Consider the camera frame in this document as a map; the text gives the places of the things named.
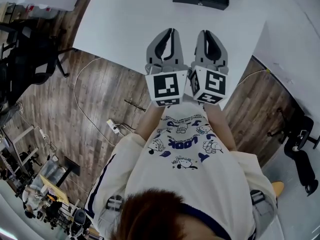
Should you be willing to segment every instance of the cable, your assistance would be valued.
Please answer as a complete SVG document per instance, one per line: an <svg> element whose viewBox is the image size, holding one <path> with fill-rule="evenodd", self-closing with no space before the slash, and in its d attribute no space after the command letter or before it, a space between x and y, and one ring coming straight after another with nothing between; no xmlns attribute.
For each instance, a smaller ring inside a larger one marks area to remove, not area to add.
<svg viewBox="0 0 320 240"><path fill-rule="evenodd" d="M32 126L34 130L36 130L37 128L39 128L39 129L41 130L41 128L40 128L39 125L37 125L37 126L35 127L34 125L30 124L30 123L24 118L24 116L23 116L20 112L17 113L17 114L26 122L27 125ZM56 152L56 151L58 150L58 148L56 147L56 145L54 145L54 144L51 142L49 135L47 135L47 134L45 134L45 133L44 133L43 135L45 136L45 142L46 142L46 144L45 144L45 145L43 146L43 148L42 148L42 154L43 154L44 158L48 160L48 156L51 155L51 152L50 152L50 151ZM46 146L50 146L50 148L49 148L49 154L47 154L47 152L46 152Z"/></svg>
<svg viewBox="0 0 320 240"><path fill-rule="evenodd" d="M37 128L39 128L41 130L41 128L39 127L39 125L37 125L36 127L33 124L30 124L25 118L24 116L21 114L21 112L18 113L18 115L27 123L28 126L32 126L34 130L36 130Z"/></svg>
<svg viewBox="0 0 320 240"><path fill-rule="evenodd" d="M74 184L76 184L76 185L79 187L79 189L81 189L83 192L85 192L86 196L89 195L89 192L85 191L82 187L80 187L77 183L75 183L71 178L69 178L69 177L66 177L66 178L67 178L68 180L72 181Z"/></svg>
<svg viewBox="0 0 320 240"><path fill-rule="evenodd" d="M130 105L136 107L137 109L142 110L143 112L146 112L146 109L144 109L143 107L138 106L138 105L132 103L131 101L127 101L127 100L124 100L124 101L125 101L126 103L129 103Z"/></svg>
<svg viewBox="0 0 320 240"><path fill-rule="evenodd" d="M126 128L130 133L133 133L129 128L125 127L125 124L124 123L118 123L118 124L115 124L115 126L117 128L119 128L120 126L122 126L123 128Z"/></svg>
<svg viewBox="0 0 320 240"><path fill-rule="evenodd" d="M235 88L237 88L239 85L241 85L244 81L246 81L249 77L253 76L254 74L256 73L260 73L260 72L266 72L266 73L270 73L270 70L269 69L266 69L266 70L259 70L259 71L256 71L256 72L253 72L249 75L247 75L240 83L237 84L237 86Z"/></svg>
<svg viewBox="0 0 320 240"><path fill-rule="evenodd" d="M98 127L94 124L94 122L92 122L92 121L90 120L90 118L86 115L86 113L82 110L82 108L79 106L79 103L78 103L77 97L76 97L76 91L75 91L75 90L76 90L76 85L77 85L77 81L78 81L78 78L79 78L80 74L81 74L82 71L84 71L84 69L85 69L86 67L88 67L92 62L97 61L97 60L100 60L100 59L101 59L101 57L95 58L95 59L91 60L83 69L81 69L81 71L79 72L79 74L76 76L76 79L75 79L75 83L74 83L74 87L73 87L73 94L74 94L74 98L75 98L75 103L76 103L76 105L78 106L78 108L80 109L80 111L82 112L82 114L91 122L91 124L92 124L92 125L97 129L97 131L105 138L105 140L106 140L111 146L115 147L116 145L112 144L112 143L107 139L107 137L103 135L103 133L98 129Z"/></svg>
<svg viewBox="0 0 320 240"><path fill-rule="evenodd" d="M117 123L116 124L116 126L123 126L123 127L125 127L125 126L127 126L127 127L129 127L130 129L132 129L132 130L136 130L135 128L132 128L130 125L128 125L127 123L125 123L125 122L122 122L122 123Z"/></svg>

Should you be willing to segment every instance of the graphic print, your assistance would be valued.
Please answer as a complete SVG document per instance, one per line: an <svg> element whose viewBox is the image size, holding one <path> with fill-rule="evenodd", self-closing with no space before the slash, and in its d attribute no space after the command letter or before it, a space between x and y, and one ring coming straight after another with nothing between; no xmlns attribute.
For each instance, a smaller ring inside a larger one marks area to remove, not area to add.
<svg viewBox="0 0 320 240"><path fill-rule="evenodd" d="M193 163L191 162L190 158L182 157L182 156L176 156L175 160L172 162L174 165L177 164L178 169L198 169L198 167L194 166Z"/></svg>
<svg viewBox="0 0 320 240"><path fill-rule="evenodd" d="M188 125L190 125L190 124L191 124L191 122L181 123L181 124L174 124L174 122L169 121L167 123L167 126L177 127L177 129L176 129L176 133L177 134L185 134L186 130L188 129Z"/></svg>
<svg viewBox="0 0 320 240"><path fill-rule="evenodd" d="M201 120L195 120L195 122L191 124L191 126L199 126L199 123L201 123Z"/></svg>
<svg viewBox="0 0 320 240"><path fill-rule="evenodd" d="M206 160L206 159L209 158L210 156L209 156L208 154L198 153L198 157L200 158L201 163L203 163L204 160Z"/></svg>
<svg viewBox="0 0 320 240"><path fill-rule="evenodd" d="M171 155L171 152L170 152L170 151L164 151L164 152L160 155L160 157L167 158L167 157L170 156L170 155Z"/></svg>
<svg viewBox="0 0 320 240"><path fill-rule="evenodd" d="M202 126L196 128L196 131L200 134L207 134L208 132L212 131L210 124L206 123Z"/></svg>
<svg viewBox="0 0 320 240"><path fill-rule="evenodd" d="M206 139L207 140L211 140L211 137L216 138L217 136L212 134L212 133L209 133L209 134L206 135Z"/></svg>
<svg viewBox="0 0 320 240"><path fill-rule="evenodd" d="M157 129L156 132L158 133L154 139L157 139L160 137L161 134L163 134L164 132L168 132L171 133L172 128L164 128L164 129Z"/></svg>
<svg viewBox="0 0 320 240"><path fill-rule="evenodd" d="M163 142L160 139L154 139L148 147L149 154L154 154L155 151L163 151L165 149Z"/></svg>
<svg viewBox="0 0 320 240"><path fill-rule="evenodd" d="M205 141L203 143L203 149L208 154L215 154L217 151L220 151L223 153L221 146L218 144L218 142L215 142L213 140Z"/></svg>
<svg viewBox="0 0 320 240"><path fill-rule="evenodd" d="M188 138L186 140L179 140L176 141L174 138L171 136L168 136L169 139L169 147L172 147L173 149L176 150L183 150L183 149L188 149L192 146L192 144L198 143L198 137L197 135L194 135L192 138Z"/></svg>

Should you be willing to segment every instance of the power strip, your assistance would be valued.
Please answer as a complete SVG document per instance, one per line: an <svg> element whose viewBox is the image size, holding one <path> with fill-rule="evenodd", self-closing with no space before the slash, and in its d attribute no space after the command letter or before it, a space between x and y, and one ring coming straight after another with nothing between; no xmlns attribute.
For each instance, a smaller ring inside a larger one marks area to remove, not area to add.
<svg viewBox="0 0 320 240"><path fill-rule="evenodd" d="M112 131L115 133L115 134L118 134L120 132L119 128L116 127L116 125L114 124L114 122L109 119L108 121L106 121L106 123L109 125L109 127L112 129Z"/></svg>

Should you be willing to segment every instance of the yellow object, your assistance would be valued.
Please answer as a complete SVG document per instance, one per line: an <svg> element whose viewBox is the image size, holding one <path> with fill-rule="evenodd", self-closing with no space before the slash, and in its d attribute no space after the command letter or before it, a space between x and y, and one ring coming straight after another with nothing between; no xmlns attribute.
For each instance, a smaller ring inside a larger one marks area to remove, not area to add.
<svg viewBox="0 0 320 240"><path fill-rule="evenodd" d="M65 192L63 192L60 188L58 188L56 185L53 185L46 177L42 176L40 174L40 178L43 181L43 184L52 189L54 192L54 195L58 198L59 201L62 203L66 204L67 206L69 205L69 200L68 196Z"/></svg>
<svg viewBox="0 0 320 240"><path fill-rule="evenodd" d="M276 197L278 198L281 195L281 193L284 191L285 184L282 181L276 181L272 183L272 187Z"/></svg>

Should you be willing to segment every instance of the white cable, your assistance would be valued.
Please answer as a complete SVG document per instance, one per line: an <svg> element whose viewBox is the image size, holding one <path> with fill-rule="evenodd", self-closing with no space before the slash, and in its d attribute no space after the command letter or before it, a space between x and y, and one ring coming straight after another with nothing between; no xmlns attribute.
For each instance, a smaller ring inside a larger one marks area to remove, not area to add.
<svg viewBox="0 0 320 240"><path fill-rule="evenodd" d="M72 181L74 184L76 184L82 191L84 191L85 194L86 194L86 196L89 195L89 192L85 191L82 187L80 187L77 183L75 183L71 178L69 178L69 177L66 177L66 178L67 178L68 180Z"/></svg>
<svg viewBox="0 0 320 240"><path fill-rule="evenodd" d="M256 71L256 72L253 72L249 75L247 75L240 83L238 83L238 85L235 87L237 88L239 85L241 85L244 81L246 81L249 77L251 77L252 75L256 74L256 73L259 73L259 72L266 72L266 73L270 73L268 70L259 70L259 71Z"/></svg>
<svg viewBox="0 0 320 240"><path fill-rule="evenodd" d="M105 140L106 140L111 146L115 147L116 145L112 144L112 143L106 138L106 136L103 135L103 133L98 129L98 127L94 124L94 122L92 122L92 121L90 120L90 118L86 115L86 113L82 110L82 108L79 106L79 103L78 103L77 97L76 97L76 91L75 91L75 90L76 90L76 85L77 85L77 81L78 81L78 78L79 78L80 74L81 74L82 71L84 71L84 69L85 69L86 67L88 67L92 62L97 61L97 60L100 60L100 59L101 59L101 57L100 57L100 58L95 58L95 59L91 60L83 69L81 69L81 71L79 72L79 74L76 76L76 79L75 79L75 83L74 83L74 86L73 86L73 94L74 94L75 103L76 103L76 105L78 106L78 108L80 109L80 111L82 112L82 114L91 122L91 124L92 124L92 125L97 129L97 131L105 138Z"/></svg>
<svg viewBox="0 0 320 240"><path fill-rule="evenodd" d="M32 126L34 130L36 130L37 128L39 128L41 130L41 128L39 127L39 125L37 125L36 127L32 124L30 124L25 118L24 116L20 113L18 113L18 115L29 125L29 126Z"/></svg>
<svg viewBox="0 0 320 240"><path fill-rule="evenodd" d="M18 115L19 115L29 126L33 126L33 129L34 129L34 130L36 130L37 128L39 128L39 129L41 130L41 128L40 128L39 125L37 125L37 126L35 127L34 125L30 124L30 123L22 116L21 113L18 113ZM45 145L43 146L43 148L42 148L42 154L43 154L44 158L47 159L47 157L51 155L50 150L53 151L53 152L55 152L55 151L57 150L57 147L51 142L49 135L47 135L47 134L45 134L45 133L44 133L43 135L45 136L45 142L46 142L46 144L45 144ZM46 153L46 146L48 146L48 145L50 146L50 148L49 148L49 155L47 155L47 153Z"/></svg>

